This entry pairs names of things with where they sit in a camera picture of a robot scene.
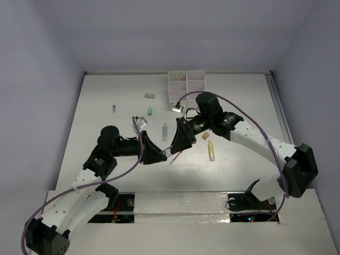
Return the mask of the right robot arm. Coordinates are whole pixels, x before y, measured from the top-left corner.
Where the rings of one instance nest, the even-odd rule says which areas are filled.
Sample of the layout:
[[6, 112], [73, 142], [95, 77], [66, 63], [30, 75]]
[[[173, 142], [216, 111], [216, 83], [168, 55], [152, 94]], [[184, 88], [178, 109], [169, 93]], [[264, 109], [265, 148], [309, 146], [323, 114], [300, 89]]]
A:
[[284, 195], [300, 198], [318, 175], [318, 167], [312, 148], [285, 143], [269, 136], [248, 114], [237, 115], [223, 111], [220, 96], [206, 91], [196, 91], [199, 114], [191, 120], [177, 118], [176, 132], [164, 154], [170, 157], [192, 148], [196, 136], [207, 130], [228, 141], [242, 145], [278, 168], [278, 173], [266, 181], [256, 180], [245, 194], [245, 204], [259, 207], [270, 197]]

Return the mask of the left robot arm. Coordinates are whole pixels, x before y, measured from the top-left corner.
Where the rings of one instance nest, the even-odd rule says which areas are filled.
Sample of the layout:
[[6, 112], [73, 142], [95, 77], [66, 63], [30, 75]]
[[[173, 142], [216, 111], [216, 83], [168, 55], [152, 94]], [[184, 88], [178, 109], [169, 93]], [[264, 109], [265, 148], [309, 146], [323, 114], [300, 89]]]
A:
[[71, 236], [103, 209], [117, 208], [118, 189], [110, 184], [133, 171], [139, 163], [167, 161], [146, 131], [134, 128], [136, 137], [123, 138], [115, 126], [106, 126], [97, 145], [70, 188], [46, 201], [26, 222], [21, 237], [23, 254], [66, 254]]

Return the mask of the red gel pen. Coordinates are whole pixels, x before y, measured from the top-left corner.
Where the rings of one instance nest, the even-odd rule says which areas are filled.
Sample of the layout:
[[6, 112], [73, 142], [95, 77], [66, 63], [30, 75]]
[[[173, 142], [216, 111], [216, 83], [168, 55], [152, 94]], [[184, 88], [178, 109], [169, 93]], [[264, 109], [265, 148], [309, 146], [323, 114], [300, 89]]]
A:
[[170, 166], [178, 159], [178, 157], [181, 155], [182, 152], [183, 151], [180, 151], [174, 156], [174, 158], [169, 163]]

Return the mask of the tan wooden eraser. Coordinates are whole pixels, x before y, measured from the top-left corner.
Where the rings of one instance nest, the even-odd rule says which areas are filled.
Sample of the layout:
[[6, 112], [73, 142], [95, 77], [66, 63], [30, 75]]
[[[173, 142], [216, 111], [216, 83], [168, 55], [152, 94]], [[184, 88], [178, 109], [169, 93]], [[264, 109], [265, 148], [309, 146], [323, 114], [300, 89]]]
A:
[[209, 137], [209, 133], [208, 133], [208, 132], [205, 132], [205, 133], [202, 135], [202, 138], [203, 138], [204, 140], [206, 140], [208, 137]]

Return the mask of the grey beige eraser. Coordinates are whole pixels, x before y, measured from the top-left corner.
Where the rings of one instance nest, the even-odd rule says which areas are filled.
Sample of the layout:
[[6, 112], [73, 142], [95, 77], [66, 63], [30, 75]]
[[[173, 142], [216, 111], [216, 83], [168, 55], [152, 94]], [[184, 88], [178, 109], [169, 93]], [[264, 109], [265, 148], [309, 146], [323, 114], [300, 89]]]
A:
[[154, 94], [150, 94], [150, 93], [146, 93], [144, 95], [145, 98], [151, 98], [151, 99], [154, 99], [155, 98], [155, 95]]

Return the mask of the left white compartment organizer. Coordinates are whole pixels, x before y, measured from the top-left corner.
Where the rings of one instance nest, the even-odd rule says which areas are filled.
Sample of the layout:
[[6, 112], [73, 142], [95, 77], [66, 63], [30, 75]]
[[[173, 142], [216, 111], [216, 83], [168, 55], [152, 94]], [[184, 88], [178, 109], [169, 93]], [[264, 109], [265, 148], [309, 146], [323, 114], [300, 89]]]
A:
[[[186, 91], [186, 71], [169, 71], [168, 72], [168, 100], [171, 109], [172, 103], [178, 100], [187, 93]], [[180, 81], [173, 81], [175, 77], [180, 78]]]

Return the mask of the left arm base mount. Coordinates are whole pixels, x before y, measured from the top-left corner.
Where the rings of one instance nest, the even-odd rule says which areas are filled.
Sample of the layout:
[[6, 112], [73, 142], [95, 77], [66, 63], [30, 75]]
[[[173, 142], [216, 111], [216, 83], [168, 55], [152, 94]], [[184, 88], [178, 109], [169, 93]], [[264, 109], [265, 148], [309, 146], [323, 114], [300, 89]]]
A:
[[134, 223], [134, 193], [120, 193], [115, 206], [108, 206], [93, 216], [88, 223]]

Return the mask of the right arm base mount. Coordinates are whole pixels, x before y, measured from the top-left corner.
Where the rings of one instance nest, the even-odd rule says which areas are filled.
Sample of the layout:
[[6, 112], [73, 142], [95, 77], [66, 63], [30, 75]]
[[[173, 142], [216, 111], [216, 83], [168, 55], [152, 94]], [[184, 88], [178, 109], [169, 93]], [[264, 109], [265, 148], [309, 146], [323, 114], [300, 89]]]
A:
[[260, 201], [252, 193], [258, 182], [254, 181], [244, 192], [228, 195], [225, 208], [230, 211], [232, 223], [278, 222], [278, 216], [272, 218], [277, 209], [275, 199]]

